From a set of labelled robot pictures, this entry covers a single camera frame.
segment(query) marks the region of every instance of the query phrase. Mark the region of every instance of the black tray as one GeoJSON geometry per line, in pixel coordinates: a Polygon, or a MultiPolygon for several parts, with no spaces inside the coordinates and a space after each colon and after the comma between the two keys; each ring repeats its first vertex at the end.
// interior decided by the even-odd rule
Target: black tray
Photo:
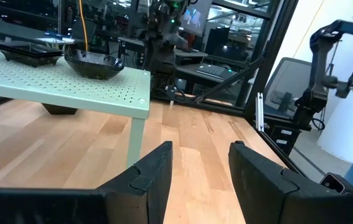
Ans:
{"type": "Polygon", "coordinates": [[[26,57],[33,57],[33,58],[45,58],[45,57],[58,57],[58,56],[62,56],[62,54],[32,54],[32,53],[28,53],[28,52],[24,52],[21,50],[16,50],[16,49],[12,49],[12,48],[5,48],[5,47],[0,47],[0,50],[4,50],[7,52],[13,52],[16,54],[21,54],[24,55],[26,57]]]}
{"type": "Polygon", "coordinates": [[[27,55],[41,56],[60,56],[61,50],[53,49],[39,44],[24,41],[0,42],[0,49],[13,50],[27,55]]]}
{"type": "Polygon", "coordinates": [[[84,50],[67,49],[64,59],[85,78],[108,80],[124,69],[124,63],[119,58],[93,52],[86,54],[84,50]]]}
{"type": "Polygon", "coordinates": [[[53,64],[55,65],[57,60],[62,56],[54,56],[54,57],[29,57],[24,54],[19,54],[16,52],[11,52],[7,50],[0,49],[0,52],[4,55],[6,60],[14,60],[25,65],[30,65],[34,68],[38,67],[39,65],[47,65],[53,64]]]}

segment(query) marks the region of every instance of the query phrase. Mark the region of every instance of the black stand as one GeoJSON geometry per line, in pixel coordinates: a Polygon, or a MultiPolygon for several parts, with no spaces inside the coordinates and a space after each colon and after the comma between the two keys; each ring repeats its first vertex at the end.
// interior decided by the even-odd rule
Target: black stand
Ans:
{"type": "Polygon", "coordinates": [[[51,115],[75,115],[78,109],[42,103],[51,115]]]}

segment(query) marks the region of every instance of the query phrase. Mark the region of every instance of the black bowl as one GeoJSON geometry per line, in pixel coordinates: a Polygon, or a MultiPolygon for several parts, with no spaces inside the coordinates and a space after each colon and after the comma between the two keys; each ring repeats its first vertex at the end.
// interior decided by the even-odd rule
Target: black bowl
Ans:
{"type": "Polygon", "coordinates": [[[64,59],[74,71],[85,78],[108,80],[124,69],[124,63],[119,58],[71,47],[65,49],[64,59]]]}

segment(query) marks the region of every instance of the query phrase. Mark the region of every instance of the keyboard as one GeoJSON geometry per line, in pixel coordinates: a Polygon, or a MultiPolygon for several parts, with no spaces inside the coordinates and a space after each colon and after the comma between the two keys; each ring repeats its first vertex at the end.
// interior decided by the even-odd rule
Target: keyboard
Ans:
{"type": "Polygon", "coordinates": [[[223,79],[228,79],[234,74],[231,70],[216,65],[201,65],[196,72],[223,79]]]}

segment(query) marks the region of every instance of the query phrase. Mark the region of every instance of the black metal bar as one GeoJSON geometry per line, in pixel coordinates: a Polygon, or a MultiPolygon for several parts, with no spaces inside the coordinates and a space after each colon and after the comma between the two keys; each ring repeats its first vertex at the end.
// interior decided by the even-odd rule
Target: black metal bar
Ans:
{"type": "MultiPolygon", "coordinates": [[[[255,126],[255,123],[253,120],[248,119],[247,120],[251,126],[255,126]]],[[[277,144],[266,134],[261,131],[257,131],[259,136],[267,143],[267,145],[275,152],[275,154],[281,159],[281,161],[284,162],[284,164],[292,171],[296,172],[297,174],[300,174],[304,177],[306,174],[277,146],[277,144]]]]}
{"type": "Polygon", "coordinates": [[[12,9],[12,8],[9,8],[9,7],[4,7],[4,6],[0,6],[0,8],[1,8],[2,10],[4,9],[4,10],[16,12],[16,13],[18,13],[18,14],[27,14],[27,15],[29,15],[29,16],[39,17],[39,18],[45,19],[45,20],[47,20],[47,21],[57,22],[57,19],[56,19],[56,18],[45,17],[45,16],[33,14],[33,13],[30,13],[30,12],[26,12],[26,11],[20,11],[20,10],[17,10],[17,9],[12,9]]]}
{"type": "Polygon", "coordinates": [[[277,22],[270,38],[271,45],[268,49],[269,54],[266,57],[265,63],[261,69],[259,69],[255,83],[252,86],[250,96],[248,97],[247,107],[245,110],[245,115],[247,118],[254,118],[255,116],[256,94],[263,92],[265,89],[271,69],[273,68],[273,64],[275,63],[281,44],[283,43],[284,36],[293,17],[297,3],[298,0],[285,0],[281,7],[277,22]]]}
{"type": "MultiPolygon", "coordinates": [[[[275,19],[277,6],[279,5],[279,3],[280,3],[280,0],[272,0],[269,5],[271,20],[262,22],[262,27],[260,29],[258,40],[255,44],[255,49],[252,53],[251,60],[255,60],[258,58],[258,56],[261,54],[261,52],[267,42],[268,34],[271,29],[271,24],[273,23],[273,21],[275,19]]],[[[248,81],[251,78],[253,78],[254,74],[255,74],[255,72],[247,75],[243,79],[243,85],[242,85],[240,92],[238,93],[238,96],[237,96],[236,106],[242,106],[244,104],[245,98],[247,97],[248,91],[250,89],[250,84],[248,83],[248,81]]]]}
{"type": "Polygon", "coordinates": [[[237,74],[233,75],[232,77],[226,79],[225,81],[219,83],[215,87],[211,88],[209,91],[206,91],[202,96],[199,96],[196,102],[200,103],[210,97],[212,94],[223,90],[224,88],[228,87],[229,85],[233,84],[236,81],[241,80],[245,75],[252,73],[260,66],[262,66],[264,59],[258,58],[256,61],[252,62],[247,68],[238,72],[237,74]]]}
{"type": "Polygon", "coordinates": [[[138,20],[140,20],[140,15],[137,13],[138,11],[138,6],[139,6],[139,1],[140,0],[132,0],[131,1],[131,7],[129,8],[129,22],[128,22],[128,31],[126,33],[126,36],[128,38],[133,37],[133,26],[137,23],[138,20]]]}
{"type": "Polygon", "coordinates": [[[312,162],[308,157],[305,156],[305,154],[303,154],[301,151],[299,151],[296,147],[293,148],[296,153],[298,153],[304,160],[306,160],[306,162],[308,162],[311,166],[313,166],[313,168],[315,168],[321,175],[326,175],[326,173],[320,169],[320,167],[318,167],[314,162],[312,162]]]}
{"type": "Polygon", "coordinates": [[[193,94],[194,91],[194,82],[190,80],[186,80],[186,86],[184,87],[184,92],[186,94],[193,94]]]}
{"type": "Polygon", "coordinates": [[[66,8],[66,4],[67,4],[67,0],[60,0],[59,2],[59,12],[61,12],[61,14],[59,15],[59,28],[60,30],[58,30],[57,32],[59,34],[67,34],[67,31],[65,30],[66,26],[65,26],[65,18],[67,18],[67,8],[66,8]]]}
{"type": "Polygon", "coordinates": [[[244,7],[244,6],[240,6],[238,4],[234,4],[228,1],[224,1],[224,0],[213,0],[212,4],[216,5],[216,6],[221,6],[221,7],[225,7],[227,9],[231,9],[237,12],[241,12],[244,13],[246,15],[249,16],[255,16],[261,19],[266,19],[266,20],[270,20],[271,16],[270,13],[268,12],[262,12],[253,8],[249,8],[249,7],[244,7]]]}

